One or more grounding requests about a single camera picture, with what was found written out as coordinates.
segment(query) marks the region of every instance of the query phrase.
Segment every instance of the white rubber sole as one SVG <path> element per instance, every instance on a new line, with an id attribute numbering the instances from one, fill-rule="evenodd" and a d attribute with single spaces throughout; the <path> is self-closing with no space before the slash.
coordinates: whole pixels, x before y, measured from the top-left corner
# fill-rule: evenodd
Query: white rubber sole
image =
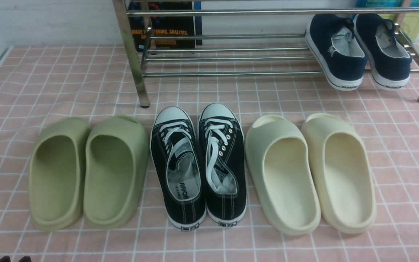
<path id="1" fill-rule="evenodd" d="M 242 128 L 242 125 L 240 124 L 240 121 L 237 119 L 236 114 L 234 114 L 234 112 L 227 107 L 227 109 L 229 109 L 229 111 L 231 111 L 231 113 L 234 115 L 234 118 L 237 120 L 237 123 L 239 124 L 240 128 Z M 203 111 L 202 114 L 200 114 L 200 116 L 198 117 L 198 126 L 200 125 L 200 121 L 201 121 L 201 117 L 203 115 Z M 199 134 L 196 133 L 196 138 L 199 141 Z M 245 152 L 245 135 L 243 134 L 242 131 L 242 138 L 243 138 L 243 151 Z M 240 216 L 236 217 L 235 219 L 231 219 L 231 220 L 224 220 L 224 219 L 220 219 L 218 217 L 216 217 L 214 214 L 211 213 L 211 211 L 208 209 L 208 205 L 206 205 L 206 210 L 208 211 L 209 217 L 211 217 L 211 219 L 216 222 L 219 226 L 221 227 L 233 227 L 237 224 L 237 222 L 239 222 L 243 216 L 245 215 L 245 212 L 247 210 L 247 204 L 245 204 L 245 208 L 243 209 L 243 212 L 241 213 Z"/>
<path id="2" fill-rule="evenodd" d="M 196 134 L 196 133 L 195 133 L 195 126 L 193 126 L 193 122 L 192 122 L 192 120 L 191 120 L 190 116 L 189 116 L 189 115 L 187 114 L 187 112 L 185 112 L 184 110 L 182 110 L 182 112 L 184 112 L 184 113 L 185 113 L 185 115 L 188 117 L 188 119 L 189 119 L 189 120 L 190 120 L 190 122 L 192 123 L 193 134 Z M 151 153 L 151 138 L 150 138 L 149 148 L 150 148 L 151 161 L 153 161 L 153 164 L 155 164 L 155 160 L 153 159 L 153 154 Z M 200 218 L 200 219 L 198 219 L 196 222 L 193 222 L 193 223 L 191 223 L 191 224 L 181 224 L 181 223 L 179 223 L 179 222 L 176 222 L 174 219 L 172 219 L 172 218 L 169 216 L 169 213 L 168 213 L 168 210 L 166 209 L 166 206 L 164 206 L 164 209 L 166 210 L 166 215 L 168 216 L 169 222 L 171 222 L 171 224 L 172 224 L 174 227 L 176 227 L 176 228 L 180 229 L 181 231 L 192 231 L 192 230 L 194 230 L 194 229 L 197 229 L 198 227 L 200 227 L 200 224 L 201 224 L 201 223 L 203 223 L 203 221 L 205 220 L 205 217 L 206 217 L 206 208 L 205 208 L 205 211 L 204 211 L 204 213 L 203 213 L 203 216 L 201 216 L 201 218 Z"/>
<path id="3" fill-rule="evenodd" d="M 169 222 L 171 222 L 171 224 L 172 224 L 174 227 L 176 227 L 176 228 L 180 229 L 181 231 L 188 232 L 188 231 L 192 231 L 192 230 L 197 229 L 197 228 L 199 228 L 199 227 L 200 227 L 201 223 L 203 223 L 203 221 L 205 220 L 205 217 L 206 217 L 206 208 L 205 208 L 205 211 L 204 211 L 204 213 L 203 213 L 203 216 L 201 216 L 201 218 L 200 218 L 199 220 L 197 220 L 196 222 L 191 223 L 191 224 L 181 224 L 181 223 L 179 223 L 179 222 L 174 221 L 174 220 L 173 220 L 173 219 L 169 216 L 169 214 L 168 214 L 168 211 L 167 211 L 167 210 L 166 210 L 166 215 L 168 215 Z"/>
<path id="4" fill-rule="evenodd" d="M 329 70 L 329 66 L 326 63 L 326 60 L 324 59 L 323 55 L 321 55 L 318 48 L 316 47 L 313 41 L 313 38 L 311 38 L 311 35 L 310 35 L 311 21 L 312 20 L 308 22 L 308 25 L 306 27 L 306 34 L 305 34 L 306 44 L 308 48 L 310 49 L 311 53 L 313 53 L 313 56 L 319 62 L 319 65 L 321 66 L 321 68 L 323 69 L 324 74 L 326 75 L 326 80 L 334 89 L 337 89 L 339 91 L 356 90 L 359 87 L 359 85 L 361 85 L 363 81 L 363 77 L 354 81 L 346 81 L 346 80 L 342 80 L 335 77 L 331 73 L 331 70 Z"/>
<path id="5" fill-rule="evenodd" d="M 240 214 L 240 216 L 231 219 L 231 220 L 224 220 L 216 217 L 214 214 L 211 213 L 211 211 L 208 209 L 208 206 L 206 206 L 206 210 L 208 211 L 209 217 L 216 222 L 220 227 L 233 227 L 237 225 L 237 223 L 242 220 L 243 216 L 245 215 L 245 212 L 247 210 L 247 205 L 245 205 L 245 208 L 243 209 L 243 212 Z"/>
<path id="6" fill-rule="evenodd" d="M 358 18 L 358 15 L 354 18 L 354 32 L 356 39 L 360 42 L 360 45 L 363 49 L 363 51 L 366 53 L 366 56 L 368 57 L 368 60 L 370 61 L 371 65 L 371 75 L 373 76 L 374 82 L 378 84 L 378 87 L 383 90 L 389 90 L 389 91 L 396 91 L 401 88 L 403 88 L 405 85 L 407 85 L 408 81 L 410 80 L 410 76 L 404 80 L 400 81 L 394 81 L 389 80 L 383 76 L 381 76 L 375 67 L 374 58 L 371 55 L 371 52 L 368 50 L 368 47 L 364 44 L 363 40 L 361 39 L 360 35 L 358 34 L 358 31 L 356 31 L 356 19 Z"/>

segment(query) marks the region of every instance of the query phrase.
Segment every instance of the footbed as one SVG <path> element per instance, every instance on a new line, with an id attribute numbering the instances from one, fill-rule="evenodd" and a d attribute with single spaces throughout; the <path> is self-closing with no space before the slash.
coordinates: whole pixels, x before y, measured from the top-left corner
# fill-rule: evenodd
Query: footbed
<path id="1" fill-rule="evenodd" d="M 278 217 L 289 227 L 307 226 L 316 216 L 305 157 L 303 142 L 288 138 L 276 141 L 264 160 L 264 179 L 269 198 Z"/>
<path id="2" fill-rule="evenodd" d="M 90 148 L 88 214 L 106 221 L 123 210 L 133 179 L 133 158 L 128 146 L 114 136 L 97 136 Z"/>
<path id="3" fill-rule="evenodd" d="M 336 216 L 344 224 L 365 222 L 373 199 L 361 144 L 348 134 L 334 134 L 327 140 L 324 154 L 324 180 Z"/>
<path id="4" fill-rule="evenodd" d="M 67 136 L 44 141 L 32 160 L 32 215 L 43 221 L 63 217 L 70 209 L 76 187 L 76 151 Z"/>

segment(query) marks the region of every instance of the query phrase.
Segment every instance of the white wall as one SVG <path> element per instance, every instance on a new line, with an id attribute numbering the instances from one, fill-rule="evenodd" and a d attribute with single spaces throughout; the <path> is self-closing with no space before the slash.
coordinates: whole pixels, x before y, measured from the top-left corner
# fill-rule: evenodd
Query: white wall
<path id="1" fill-rule="evenodd" d="M 352 7 L 354 3 L 355 0 L 273 0 L 203 2 L 202 6 L 203 9 L 338 8 Z M 203 33 L 303 32 L 309 17 L 203 17 Z M 120 42 L 111 0 L 0 0 L 2 46 Z"/>

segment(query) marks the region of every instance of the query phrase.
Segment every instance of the slide sandal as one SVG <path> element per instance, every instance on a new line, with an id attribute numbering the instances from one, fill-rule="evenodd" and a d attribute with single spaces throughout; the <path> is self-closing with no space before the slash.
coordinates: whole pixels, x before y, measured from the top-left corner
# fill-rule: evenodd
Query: slide sandal
<path id="1" fill-rule="evenodd" d="M 62 229 L 82 215 L 89 133 L 82 118 L 62 119 L 40 133 L 28 174 L 30 215 L 37 229 Z"/>
<path id="2" fill-rule="evenodd" d="M 113 229 L 132 218 L 148 166 L 148 141 L 142 124 L 129 116 L 113 116 L 92 129 L 83 199 L 88 225 Z"/>
<path id="3" fill-rule="evenodd" d="M 324 219 L 339 231 L 356 234 L 376 218 L 371 169 L 352 126 L 333 115 L 309 116 L 301 128 Z"/>
<path id="4" fill-rule="evenodd" d="M 280 116 L 258 118 L 246 136 L 246 158 L 273 227 L 289 235 L 313 231 L 321 212 L 300 130 Z"/>

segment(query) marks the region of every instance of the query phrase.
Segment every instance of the green slide sandal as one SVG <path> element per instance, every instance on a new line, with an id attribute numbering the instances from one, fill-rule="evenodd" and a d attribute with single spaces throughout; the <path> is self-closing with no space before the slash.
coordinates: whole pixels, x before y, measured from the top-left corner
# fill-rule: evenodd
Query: green slide sandal
<path id="1" fill-rule="evenodd" d="M 28 174 L 30 215 L 37 229 L 62 229 L 82 215 L 89 133 L 82 118 L 65 118 L 40 133 Z"/>
<path id="2" fill-rule="evenodd" d="M 148 167 L 148 141 L 142 124 L 129 116 L 113 116 L 93 128 L 86 147 L 87 224 L 113 229 L 132 218 Z"/>

